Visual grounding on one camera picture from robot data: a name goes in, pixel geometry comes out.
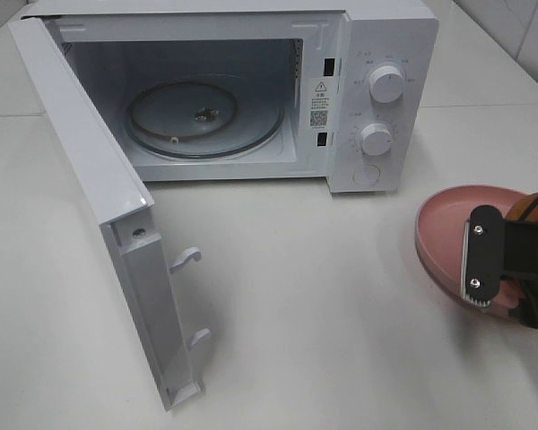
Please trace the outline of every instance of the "sticker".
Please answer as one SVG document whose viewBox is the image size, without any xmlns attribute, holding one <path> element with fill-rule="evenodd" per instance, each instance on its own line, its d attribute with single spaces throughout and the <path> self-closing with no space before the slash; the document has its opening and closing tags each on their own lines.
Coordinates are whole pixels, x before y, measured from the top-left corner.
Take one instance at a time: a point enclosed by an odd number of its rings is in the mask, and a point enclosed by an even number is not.
<svg viewBox="0 0 538 430">
<path fill-rule="evenodd" d="M 338 81 L 334 76 L 323 76 L 308 80 L 308 127 L 323 130 L 332 121 L 334 100 L 337 95 Z"/>
</svg>

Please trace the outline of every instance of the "pink plate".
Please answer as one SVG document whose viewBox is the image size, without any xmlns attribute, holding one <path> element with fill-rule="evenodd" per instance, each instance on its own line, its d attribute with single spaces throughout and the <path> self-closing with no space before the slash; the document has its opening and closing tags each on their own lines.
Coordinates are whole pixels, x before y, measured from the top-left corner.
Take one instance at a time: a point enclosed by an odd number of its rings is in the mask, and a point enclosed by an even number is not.
<svg viewBox="0 0 538 430">
<path fill-rule="evenodd" d="M 424 268 L 452 297 L 460 298 L 460 272 L 463 254 L 464 223 L 474 208 L 490 204 L 506 216 L 510 208 L 526 194 L 488 185 L 464 185 L 432 195 L 416 220 L 416 249 Z M 490 314 L 508 318 L 508 310 L 523 297 L 514 282 L 500 283 L 500 292 L 492 300 Z"/>
</svg>

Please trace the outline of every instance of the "white microwave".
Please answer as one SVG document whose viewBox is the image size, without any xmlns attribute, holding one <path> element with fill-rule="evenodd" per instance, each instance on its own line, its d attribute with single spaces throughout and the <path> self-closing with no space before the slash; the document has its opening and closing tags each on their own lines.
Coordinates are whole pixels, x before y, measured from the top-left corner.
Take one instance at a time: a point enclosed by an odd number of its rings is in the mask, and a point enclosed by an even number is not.
<svg viewBox="0 0 538 430">
<path fill-rule="evenodd" d="M 396 189 L 438 22 L 420 0 L 40 0 L 10 24 L 166 409 L 201 390 L 144 181 Z"/>
</svg>

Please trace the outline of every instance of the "open microwave door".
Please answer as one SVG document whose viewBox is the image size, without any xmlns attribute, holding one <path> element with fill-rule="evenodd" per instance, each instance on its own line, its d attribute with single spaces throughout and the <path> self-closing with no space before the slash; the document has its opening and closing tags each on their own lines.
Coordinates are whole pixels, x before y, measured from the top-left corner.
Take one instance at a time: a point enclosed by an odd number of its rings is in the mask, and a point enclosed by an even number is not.
<svg viewBox="0 0 538 430">
<path fill-rule="evenodd" d="M 41 19 L 10 24 L 22 61 L 100 226 L 166 409 L 200 392 L 189 349 L 208 330 L 184 339 L 169 265 L 155 229 L 153 199 L 66 62 Z"/>
</svg>

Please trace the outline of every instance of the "white table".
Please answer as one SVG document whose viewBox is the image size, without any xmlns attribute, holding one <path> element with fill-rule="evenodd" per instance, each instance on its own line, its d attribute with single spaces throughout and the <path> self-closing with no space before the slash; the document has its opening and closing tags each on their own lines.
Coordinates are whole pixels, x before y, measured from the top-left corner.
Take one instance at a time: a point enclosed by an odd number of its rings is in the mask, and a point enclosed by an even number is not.
<svg viewBox="0 0 538 430">
<path fill-rule="evenodd" d="M 426 3 L 440 19 L 440 30 L 421 106 L 538 103 L 538 84 L 458 6 L 450 0 Z M 41 104 L 10 31 L 2 28 L 0 116 L 39 113 Z"/>
<path fill-rule="evenodd" d="M 206 394 L 166 413 L 48 123 L 0 118 L 0 429 L 538 430 L 538 331 L 453 303 L 413 245 L 451 185 L 538 190 L 538 105 L 420 112 L 396 194 L 325 180 L 153 185 Z"/>
</svg>

